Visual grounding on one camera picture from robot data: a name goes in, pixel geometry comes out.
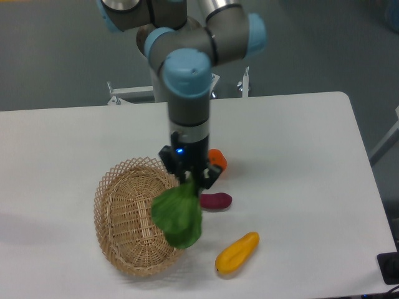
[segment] cable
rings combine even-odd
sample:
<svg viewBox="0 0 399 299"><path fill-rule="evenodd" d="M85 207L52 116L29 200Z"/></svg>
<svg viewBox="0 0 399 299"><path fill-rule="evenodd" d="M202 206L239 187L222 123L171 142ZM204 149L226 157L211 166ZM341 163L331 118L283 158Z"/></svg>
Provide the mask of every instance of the cable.
<svg viewBox="0 0 399 299"><path fill-rule="evenodd" d="M391 288L389 291L387 291L384 295L384 298L391 298L391 294L399 289L399 285L397 285L395 288Z"/></svg>

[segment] white table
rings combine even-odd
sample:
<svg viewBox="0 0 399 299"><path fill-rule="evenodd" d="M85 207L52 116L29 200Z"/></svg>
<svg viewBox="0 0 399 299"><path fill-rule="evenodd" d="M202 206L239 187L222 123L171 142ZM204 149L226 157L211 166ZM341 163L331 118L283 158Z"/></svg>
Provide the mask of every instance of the white table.
<svg viewBox="0 0 399 299"><path fill-rule="evenodd" d="M325 298L390 289L395 251L343 93L215 100L211 146L229 166L203 235L165 273L131 278L102 255L93 222L102 176L168 143L164 103L0 113L1 298ZM235 278L214 271L232 241L261 243Z"/></svg>

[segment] orange toy fruit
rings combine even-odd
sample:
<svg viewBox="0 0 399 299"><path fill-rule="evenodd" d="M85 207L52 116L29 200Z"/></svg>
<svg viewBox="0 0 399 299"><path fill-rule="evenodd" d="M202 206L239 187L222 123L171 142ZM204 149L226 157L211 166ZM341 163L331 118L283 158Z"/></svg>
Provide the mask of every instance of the orange toy fruit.
<svg viewBox="0 0 399 299"><path fill-rule="evenodd" d="M208 158L209 162L212 165L217 165L221 167L221 169L224 171L227 168L227 160L223 156L222 152L216 148L210 149L208 151Z"/></svg>
<svg viewBox="0 0 399 299"><path fill-rule="evenodd" d="M214 263L216 270L223 275L236 271L251 256L258 244L259 234L249 232L218 255Z"/></svg>

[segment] woven basket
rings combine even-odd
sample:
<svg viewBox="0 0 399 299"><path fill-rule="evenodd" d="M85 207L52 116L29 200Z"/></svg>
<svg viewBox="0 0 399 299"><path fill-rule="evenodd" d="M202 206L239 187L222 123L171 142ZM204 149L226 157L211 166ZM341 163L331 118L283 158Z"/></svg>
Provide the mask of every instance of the woven basket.
<svg viewBox="0 0 399 299"><path fill-rule="evenodd" d="M127 160L106 173L95 193L94 222L112 265L145 277L164 271L182 255L151 221L153 198L177 185L161 161L148 157Z"/></svg>

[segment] yellow squash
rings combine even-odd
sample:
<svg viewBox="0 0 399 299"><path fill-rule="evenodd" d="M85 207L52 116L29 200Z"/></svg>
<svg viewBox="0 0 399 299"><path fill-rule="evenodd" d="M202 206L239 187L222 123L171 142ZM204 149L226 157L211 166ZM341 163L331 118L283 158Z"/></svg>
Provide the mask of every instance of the yellow squash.
<svg viewBox="0 0 399 299"><path fill-rule="evenodd" d="M223 275L234 272L245 263L258 244L259 234L249 232L218 255L214 263L216 270Z"/></svg>

